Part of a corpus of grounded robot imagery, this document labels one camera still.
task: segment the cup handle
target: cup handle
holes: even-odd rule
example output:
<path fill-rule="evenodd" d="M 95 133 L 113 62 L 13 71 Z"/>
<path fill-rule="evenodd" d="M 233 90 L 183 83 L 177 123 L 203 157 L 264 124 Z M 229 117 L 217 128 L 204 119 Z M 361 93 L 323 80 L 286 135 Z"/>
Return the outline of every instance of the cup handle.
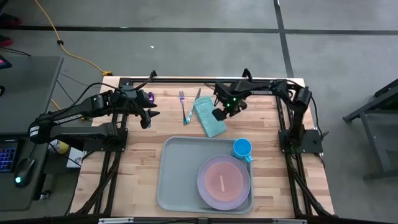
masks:
<path fill-rule="evenodd" d="M 246 162 L 253 161 L 253 158 L 250 155 L 246 156 L 244 159 L 246 160 Z"/>

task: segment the concrete floor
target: concrete floor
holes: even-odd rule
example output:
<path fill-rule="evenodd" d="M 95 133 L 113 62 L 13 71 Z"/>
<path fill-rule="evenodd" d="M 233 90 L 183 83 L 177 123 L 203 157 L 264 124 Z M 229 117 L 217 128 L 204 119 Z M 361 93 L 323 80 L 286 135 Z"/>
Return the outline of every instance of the concrete floor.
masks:
<path fill-rule="evenodd" d="M 58 26 L 278 28 L 273 0 L 40 2 Z M 279 2 L 286 29 L 398 29 L 395 0 Z M 21 17 L 24 25 L 48 25 L 33 1 L 13 0 L 6 12 Z M 14 39 L 12 48 L 32 55 L 64 55 L 51 31 L 0 30 L 0 34 Z M 60 35 L 70 52 L 115 75 L 149 75 L 156 70 L 163 76 L 238 77 L 247 67 L 257 77 L 287 76 L 279 34 L 68 31 Z M 360 121 L 348 125 L 341 118 L 397 78 L 398 36 L 289 34 L 286 39 L 294 77 L 304 78 L 310 86 L 322 130 L 330 132 L 323 148 L 336 214 L 396 223 L 398 179 L 363 182 L 363 175 L 377 172 L 376 160 Z M 102 79 L 91 65 L 68 56 L 62 72 L 83 83 Z M 72 98 L 85 88 L 63 76 L 59 81 Z M 53 99 L 61 107 L 70 104 L 59 86 Z M 76 177 L 57 181 L 66 186 Z M 64 187 L 47 202 L 35 203 L 25 212 L 2 213 L 1 219 L 63 215 L 72 193 L 72 186 Z"/>

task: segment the blue cloth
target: blue cloth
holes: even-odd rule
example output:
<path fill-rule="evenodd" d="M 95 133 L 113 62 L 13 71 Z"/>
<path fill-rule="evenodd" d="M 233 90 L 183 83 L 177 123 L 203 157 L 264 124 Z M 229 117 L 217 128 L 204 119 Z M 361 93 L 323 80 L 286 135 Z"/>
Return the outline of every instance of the blue cloth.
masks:
<path fill-rule="evenodd" d="M 215 107 L 210 96 L 200 97 L 193 105 L 207 137 L 211 138 L 226 131 L 224 121 L 217 121 L 211 113 Z"/>

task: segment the blue cup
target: blue cup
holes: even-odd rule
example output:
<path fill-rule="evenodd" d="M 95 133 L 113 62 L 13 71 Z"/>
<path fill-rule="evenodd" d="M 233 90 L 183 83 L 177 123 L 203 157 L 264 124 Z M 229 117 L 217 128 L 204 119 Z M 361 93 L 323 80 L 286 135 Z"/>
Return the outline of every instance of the blue cup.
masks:
<path fill-rule="evenodd" d="M 250 156 L 251 143 L 247 139 L 238 139 L 234 142 L 233 155 L 238 159 L 245 159 L 247 162 L 253 161 Z"/>

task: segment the silver fork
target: silver fork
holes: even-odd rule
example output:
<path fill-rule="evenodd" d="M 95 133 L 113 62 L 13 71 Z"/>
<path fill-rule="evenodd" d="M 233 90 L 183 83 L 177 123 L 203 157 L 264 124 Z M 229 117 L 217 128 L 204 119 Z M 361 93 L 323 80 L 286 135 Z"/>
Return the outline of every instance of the silver fork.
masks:
<path fill-rule="evenodd" d="M 180 91 L 180 102 L 181 102 L 181 105 L 182 105 L 182 114 L 183 114 L 183 118 L 184 118 L 184 124 L 187 124 L 188 122 L 187 122 L 187 118 L 185 117 L 185 110 L 184 110 L 184 101 L 185 101 L 185 98 L 184 98 L 184 92 L 183 91 Z"/>

